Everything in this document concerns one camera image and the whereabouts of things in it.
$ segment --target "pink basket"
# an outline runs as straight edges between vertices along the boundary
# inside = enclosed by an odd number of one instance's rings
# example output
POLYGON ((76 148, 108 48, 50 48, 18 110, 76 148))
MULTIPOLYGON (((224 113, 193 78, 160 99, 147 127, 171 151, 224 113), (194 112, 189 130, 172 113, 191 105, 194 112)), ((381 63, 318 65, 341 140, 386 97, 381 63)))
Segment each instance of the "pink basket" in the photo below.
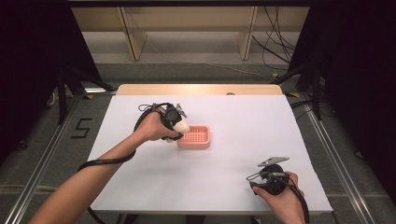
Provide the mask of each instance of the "pink basket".
POLYGON ((209 127, 205 125, 191 125, 190 131, 177 140, 179 148, 206 149, 210 146, 209 127))

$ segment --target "gray floor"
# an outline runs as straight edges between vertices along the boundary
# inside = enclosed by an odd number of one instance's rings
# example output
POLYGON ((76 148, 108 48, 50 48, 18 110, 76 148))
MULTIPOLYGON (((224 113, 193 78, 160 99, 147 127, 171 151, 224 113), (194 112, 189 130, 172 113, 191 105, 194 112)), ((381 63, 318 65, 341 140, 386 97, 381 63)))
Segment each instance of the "gray floor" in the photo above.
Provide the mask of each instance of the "gray floor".
MULTIPOLYGON (((249 59, 241 61, 234 35, 230 33, 149 34, 139 62, 130 60, 123 34, 86 33, 84 35, 103 80, 113 86, 122 83, 269 83, 273 73, 280 75, 285 73, 284 70, 266 67, 262 61, 262 50, 254 42, 251 45, 249 59)), ((260 41, 265 41, 265 34, 255 34, 255 36, 260 41)), ((295 44, 298 34, 285 34, 285 38, 295 44)), ((285 57, 282 49, 276 44, 268 47, 285 57)), ((264 58, 271 66, 287 68, 285 63, 271 54, 265 54, 264 58)), ((294 84, 297 79, 298 77, 293 77, 283 83, 282 90, 296 92, 294 84)), ((91 99, 84 98, 78 102, 21 223, 27 222, 38 206, 50 195, 52 188, 62 184, 80 164, 87 160, 110 98, 109 94, 95 94, 91 99), (82 123, 86 125, 84 127, 90 128, 87 137, 72 138, 72 136, 81 136, 81 131, 76 130, 76 127, 80 119, 85 118, 92 119, 82 123)), ((288 99, 291 103, 302 100, 298 97, 288 97, 288 99)), ((54 105, 44 111, 35 128, 25 139, 28 148, 15 150, 1 166, 0 221, 4 222, 7 219, 21 189, 28 183, 56 131, 58 109, 58 106, 54 105)), ((361 223, 313 126, 311 112, 306 110, 307 108, 302 105, 293 111, 314 169, 336 216, 336 218, 333 214, 312 216, 311 223, 336 223, 336 219, 339 223, 361 223)), ((320 111, 322 124, 360 194, 367 202, 376 223, 396 223, 395 205, 364 160, 354 156, 354 145, 336 114, 326 102, 321 103, 320 111)), ((106 223, 116 223, 118 219, 117 215, 100 214, 100 216, 106 223)), ((238 218, 240 217, 231 217, 234 221, 238 218)), ((262 223, 278 223, 271 215, 258 218, 262 223)), ((147 224, 183 221, 183 216, 142 216, 137 222, 147 224)), ((95 222, 88 214, 84 214, 78 223, 95 222)))

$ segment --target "person's right hand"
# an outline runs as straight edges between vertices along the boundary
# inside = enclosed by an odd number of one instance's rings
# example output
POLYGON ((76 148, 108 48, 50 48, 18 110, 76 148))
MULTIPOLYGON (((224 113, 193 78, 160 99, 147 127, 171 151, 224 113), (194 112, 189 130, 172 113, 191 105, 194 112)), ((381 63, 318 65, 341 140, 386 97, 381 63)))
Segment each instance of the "person's right hand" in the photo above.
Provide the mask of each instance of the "person's right hand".
MULTIPOLYGON (((290 179, 294 181, 296 187, 298 187, 298 176, 291 172, 286 173, 290 176, 290 179)), ((287 224, 305 223, 303 207, 290 188, 286 187, 279 195, 272 195, 265 189, 259 187, 254 187, 253 190, 268 202, 274 214, 281 222, 287 224)))

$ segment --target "hand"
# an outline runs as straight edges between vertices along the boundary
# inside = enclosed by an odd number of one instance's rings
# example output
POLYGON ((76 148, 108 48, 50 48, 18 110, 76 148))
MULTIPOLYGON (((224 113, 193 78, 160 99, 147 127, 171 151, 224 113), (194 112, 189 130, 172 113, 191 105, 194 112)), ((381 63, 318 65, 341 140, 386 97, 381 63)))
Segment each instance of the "hand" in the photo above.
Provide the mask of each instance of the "hand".
POLYGON ((169 130, 161 122, 161 115, 157 112, 149 113, 137 127, 136 133, 142 133, 146 140, 156 141, 162 137, 177 137, 176 131, 169 130))
MULTIPOLYGON (((298 188, 298 176, 291 172, 286 173, 298 188)), ((274 214, 281 222, 288 224, 305 223, 304 211, 301 203, 289 187, 286 187, 279 195, 272 195, 265 189, 261 189, 259 187, 254 187, 253 190, 268 202, 274 214)))

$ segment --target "white tabletop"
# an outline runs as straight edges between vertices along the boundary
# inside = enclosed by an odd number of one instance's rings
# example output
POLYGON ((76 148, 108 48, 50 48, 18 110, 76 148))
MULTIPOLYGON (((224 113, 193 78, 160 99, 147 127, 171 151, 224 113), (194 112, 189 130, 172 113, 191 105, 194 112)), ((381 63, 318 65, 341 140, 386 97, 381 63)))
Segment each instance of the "white tabletop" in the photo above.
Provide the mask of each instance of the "white tabletop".
POLYGON ((246 177, 270 157, 299 176, 310 212, 332 208, 306 152, 283 95, 113 96, 89 160, 128 136, 142 114, 140 105, 181 104, 190 125, 209 126, 208 149, 179 149, 176 143, 147 142, 121 166, 92 204, 96 211, 135 214, 246 214, 270 211, 246 177))

